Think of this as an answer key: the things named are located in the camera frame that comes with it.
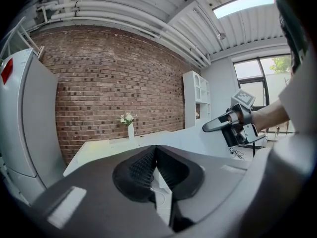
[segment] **white flower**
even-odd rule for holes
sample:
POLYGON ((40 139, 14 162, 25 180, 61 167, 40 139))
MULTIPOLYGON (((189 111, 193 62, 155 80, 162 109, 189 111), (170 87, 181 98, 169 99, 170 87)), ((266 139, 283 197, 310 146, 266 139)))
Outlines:
POLYGON ((133 120, 133 116, 128 114, 125 119, 128 120, 128 121, 132 121, 133 120))

